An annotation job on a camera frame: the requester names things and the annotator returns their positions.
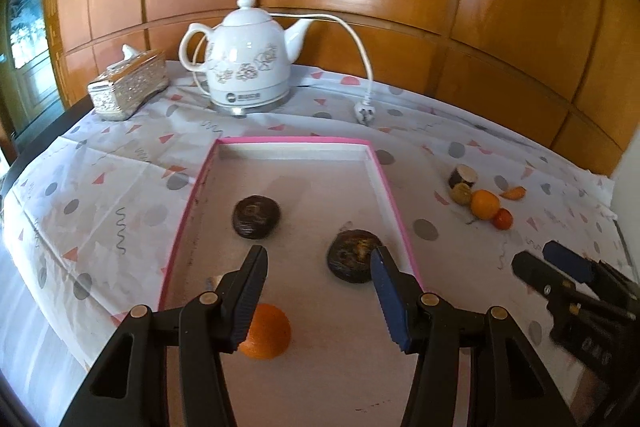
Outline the orange tangerine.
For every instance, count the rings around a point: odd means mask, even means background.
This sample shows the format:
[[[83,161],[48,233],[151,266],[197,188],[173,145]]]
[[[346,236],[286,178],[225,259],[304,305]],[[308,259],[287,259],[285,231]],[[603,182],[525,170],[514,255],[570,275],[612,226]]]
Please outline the orange tangerine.
[[[288,350],[291,339],[291,323],[286,314],[269,303],[259,303],[239,349],[250,359],[272,360]]]
[[[494,193],[477,190],[472,193],[469,208],[475,218],[490,221],[495,218],[501,205],[498,196]]]

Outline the small red tomato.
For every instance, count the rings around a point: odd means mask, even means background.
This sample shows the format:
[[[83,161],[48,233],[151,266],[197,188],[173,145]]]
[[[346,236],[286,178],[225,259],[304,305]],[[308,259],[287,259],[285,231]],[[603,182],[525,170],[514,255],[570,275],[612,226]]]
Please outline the small red tomato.
[[[510,230],[513,225],[513,216],[506,208],[500,208],[491,219],[491,224],[501,231]]]

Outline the dark wrinkled passion fruit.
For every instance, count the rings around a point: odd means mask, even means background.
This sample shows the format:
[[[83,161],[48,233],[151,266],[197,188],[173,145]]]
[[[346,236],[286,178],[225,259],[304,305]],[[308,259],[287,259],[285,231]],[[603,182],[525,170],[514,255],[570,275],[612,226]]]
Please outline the dark wrinkled passion fruit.
[[[326,253],[329,270],[340,280],[365,284],[372,280],[371,254],[382,247],[381,239],[366,230],[345,230],[335,236]]]

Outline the green-yellow kiwi fruit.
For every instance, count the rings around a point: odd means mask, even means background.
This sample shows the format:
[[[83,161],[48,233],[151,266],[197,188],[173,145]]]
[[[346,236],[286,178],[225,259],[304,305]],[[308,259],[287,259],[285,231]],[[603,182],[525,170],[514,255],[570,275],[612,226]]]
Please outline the green-yellow kiwi fruit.
[[[451,199],[460,206],[469,206],[472,200],[472,190],[468,184],[460,182],[450,188]]]

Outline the dark-skinned cut stump piece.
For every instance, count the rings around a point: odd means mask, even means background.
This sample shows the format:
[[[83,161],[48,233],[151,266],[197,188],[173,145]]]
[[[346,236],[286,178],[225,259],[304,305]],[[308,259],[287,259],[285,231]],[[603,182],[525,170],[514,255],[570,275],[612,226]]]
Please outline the dark-skinned cut stump piece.
[[[468,187],[472,187],[477,182],[477,172],[470,166],[458,164],[452,169],[448,178],[448,185],[450,188],[454,188],[458,184],[465,184]]]

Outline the cut sugarcane piece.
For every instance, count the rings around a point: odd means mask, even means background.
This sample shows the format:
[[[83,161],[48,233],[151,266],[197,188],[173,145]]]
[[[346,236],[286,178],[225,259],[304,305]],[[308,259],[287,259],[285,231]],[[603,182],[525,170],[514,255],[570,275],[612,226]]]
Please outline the cut sugarcane piece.
[[[222,279],[221,275],[214,275],[213,277],[207,277],[205,280],[205,290],[206,291],[216,291],[220,281]]]

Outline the orange peel scrap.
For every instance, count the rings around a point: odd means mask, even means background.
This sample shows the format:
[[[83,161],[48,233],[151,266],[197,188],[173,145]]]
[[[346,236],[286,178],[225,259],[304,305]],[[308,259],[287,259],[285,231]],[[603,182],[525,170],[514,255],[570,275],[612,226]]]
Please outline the orange peel scrap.
[[[526,196],[526,188],[524,186],[514,186],[503,191],[500,196],[507,200],[521,200]]]

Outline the pink rimmed cardboard tray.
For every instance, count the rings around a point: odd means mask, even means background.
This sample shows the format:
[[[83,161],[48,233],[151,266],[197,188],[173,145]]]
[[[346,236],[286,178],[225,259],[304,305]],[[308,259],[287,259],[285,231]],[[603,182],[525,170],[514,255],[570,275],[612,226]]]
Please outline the pink rimmed cardboard tray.
[[[263,303],[281,309],[292,340],[283,355],[221,359],[241,426],[397,426],[416,368],[390,338],[374,287],[338,279],[326,253],[338,233],[366,230],[398,268],[440,293],[419,258],[407,213],[372,147],[356,140],[220,139],[188,208],[166,280],[168,307],[205,291],[207,277],[237,270],[250,241],[232,228],[234,206],[262,195],[280,206]]]

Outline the patterned white tablecloth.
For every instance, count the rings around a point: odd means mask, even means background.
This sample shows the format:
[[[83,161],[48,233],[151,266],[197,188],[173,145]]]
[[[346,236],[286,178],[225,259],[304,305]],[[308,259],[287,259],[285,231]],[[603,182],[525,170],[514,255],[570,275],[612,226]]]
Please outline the patterned white tablecloth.
[[[555,241],[624,273],[612,207],[616,183],[521,135],[448,104],[379,84],[375,121],[357,124],[362,83],[298,66],[271,113],[214,113],[178,63],[168,88],[125,121],[94,114],[13,181],[1,213],[1,373],[40,425],[64,416],[90,366],[138,303],[167,307],[166,280],[188,208],[220,139],[356,140],[372,147],[437,293],[454,306],[510,311],[565,400],[589,400],[583,367],[550,337],[544,298],[511,269],[520,251]],[[512,213],[510,230],[450,197],[455,165],[477,172]],[[510,187],[526,196],[507,200]]]

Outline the silver ornate tissue box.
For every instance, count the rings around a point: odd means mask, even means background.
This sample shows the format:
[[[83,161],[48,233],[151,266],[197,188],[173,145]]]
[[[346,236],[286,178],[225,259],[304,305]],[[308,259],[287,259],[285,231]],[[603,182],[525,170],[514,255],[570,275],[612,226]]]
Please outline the silver ornate tissue box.
[[[87,87],[93,108],[103,120],[122,121],[169,84],[162,50],[139,51],[122,45],[122,59],[108,65]]]

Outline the white ceramic electric kettle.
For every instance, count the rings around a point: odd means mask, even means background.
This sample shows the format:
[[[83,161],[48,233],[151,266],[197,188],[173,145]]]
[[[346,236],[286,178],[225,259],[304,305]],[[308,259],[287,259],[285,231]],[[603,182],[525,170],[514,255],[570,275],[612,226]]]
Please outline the white ceramic electric kettle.
[[[264,107],[288,95],[292,64],[302,52],[308,18],[284,29],[255,0],[238,0],[216,27],[192,23],[182,37],[182,66],[206,77],[201,91],[216,108]]]

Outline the wooden door with glass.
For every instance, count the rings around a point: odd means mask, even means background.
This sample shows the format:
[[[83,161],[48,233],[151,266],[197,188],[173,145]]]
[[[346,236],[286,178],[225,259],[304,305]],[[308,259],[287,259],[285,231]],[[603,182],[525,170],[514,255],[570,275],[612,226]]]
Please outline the wooden door with glass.
[[[43,0],[1,0],[1,100],[11,139],[61,105]]]

